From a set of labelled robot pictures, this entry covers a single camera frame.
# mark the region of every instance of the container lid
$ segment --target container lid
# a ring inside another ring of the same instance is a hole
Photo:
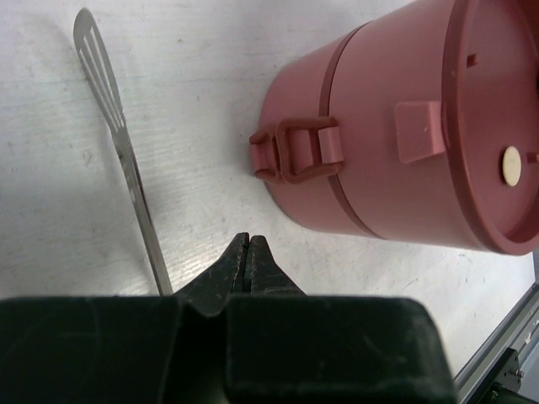
[[[456,0],[443,72],[444,136],[459,203],[500,253],[539,244],[536,0]]]

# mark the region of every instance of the food container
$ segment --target food container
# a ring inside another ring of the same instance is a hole
[[[249,150],[294,221],[539,247],[537,0],[416,0],[286,66]]]

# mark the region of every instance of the cylindrical container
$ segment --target cylindrical container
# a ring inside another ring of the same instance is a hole
[[[537,0],[416,0],[279,73],[256,176],[314,230],[528,253],[537,44]]]

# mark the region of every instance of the white button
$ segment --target white button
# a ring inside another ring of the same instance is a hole
[[[514,146],[509,146],[505,149],[504,159],[502,160],[502,174],[504,175],[505,183],[510,187],[515,187],[522,174],[522,160],[518,149]]]

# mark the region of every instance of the scratched white surface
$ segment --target scratched white surface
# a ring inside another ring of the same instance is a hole
[[[156,293],[117,157],[72,45],[109,50],[175,289],[239,231],[308,293],[405,295],[460,369],[533,280],[531,257],[304,230],[250,176],[265,90],[296,57],[407,0],[3,0],[0,296]]]

